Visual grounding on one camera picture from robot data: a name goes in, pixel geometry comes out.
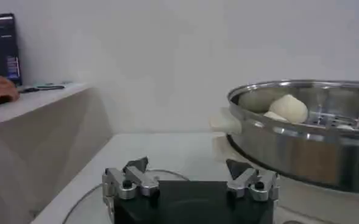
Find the white bun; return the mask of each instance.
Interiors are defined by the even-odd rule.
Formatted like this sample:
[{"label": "white bun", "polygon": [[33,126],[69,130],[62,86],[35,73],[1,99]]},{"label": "white bun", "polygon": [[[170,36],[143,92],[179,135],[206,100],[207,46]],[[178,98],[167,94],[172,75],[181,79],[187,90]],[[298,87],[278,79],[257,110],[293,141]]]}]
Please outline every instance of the white bun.
[{"label": "white bun", "polygon": [[303,123],[308,117],[308,108],[292,95],[285,95],[270,105],[269,111],[292,123]]},{"label": "white bun", "polygon": [[278,114],[276,114],[274,112],[271,112],[271,111],[265,113],[264,116],[269,117],[269,118],[274,119],[274,120],[277,120],[277,121],[285,121],[285,122],[288,121],[285,118],[283,118],[283,117],[279,116]]}]

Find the white table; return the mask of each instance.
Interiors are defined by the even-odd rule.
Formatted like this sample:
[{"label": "white table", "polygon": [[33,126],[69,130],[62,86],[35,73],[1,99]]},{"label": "white table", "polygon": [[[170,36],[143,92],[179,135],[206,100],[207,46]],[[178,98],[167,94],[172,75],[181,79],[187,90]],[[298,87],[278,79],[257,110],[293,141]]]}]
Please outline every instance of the white table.
[{"label": "white table", "polygon": [[181,173],[191,180],[229,180],[229,171],[213,151],[212,133],[127,134],[114,136],[32,224],[61,224],[73,205],[101,182],[105,168],[121,169],[148,156],[149,167]]}]

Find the monitor screen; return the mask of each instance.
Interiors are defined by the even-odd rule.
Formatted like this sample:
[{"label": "monitor screen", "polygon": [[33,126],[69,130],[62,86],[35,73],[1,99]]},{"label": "monitor screen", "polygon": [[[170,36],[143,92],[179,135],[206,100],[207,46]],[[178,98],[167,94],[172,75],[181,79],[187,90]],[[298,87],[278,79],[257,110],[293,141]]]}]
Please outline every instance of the monitor screen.
[{"label": "monitor screen", "polygon": [[12,14],[0,15],[0,75],[17,85],[21,84],[15,19]]}]

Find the white wall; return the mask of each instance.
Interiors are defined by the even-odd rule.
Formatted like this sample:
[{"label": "white wall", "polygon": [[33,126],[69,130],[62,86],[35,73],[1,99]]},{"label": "white wall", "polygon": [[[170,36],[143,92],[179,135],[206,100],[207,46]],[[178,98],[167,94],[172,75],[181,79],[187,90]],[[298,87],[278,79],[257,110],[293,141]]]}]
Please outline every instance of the white wall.
[{"label": "white wall", "polygon": [[359,80],[359,1],[0,0],[26,80],[99,87],[118,132],[207,130],[229,89]]}]

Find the stainless steel pot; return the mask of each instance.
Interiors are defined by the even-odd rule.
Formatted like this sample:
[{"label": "stainless steel pot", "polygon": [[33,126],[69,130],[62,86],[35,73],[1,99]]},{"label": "stainless steel pot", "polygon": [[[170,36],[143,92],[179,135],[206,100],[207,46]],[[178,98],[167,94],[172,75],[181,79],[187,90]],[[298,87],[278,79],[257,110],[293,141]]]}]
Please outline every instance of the stainless steel pot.
[{"label": "stainless steel pot", "polygon": [[[263,116],[285,94],[308,107],[303,124]],[[359,82],[263,82],[233,89],[228,100],[229,110],[210,125],[247,159],[295,180],[359,192]]]}]

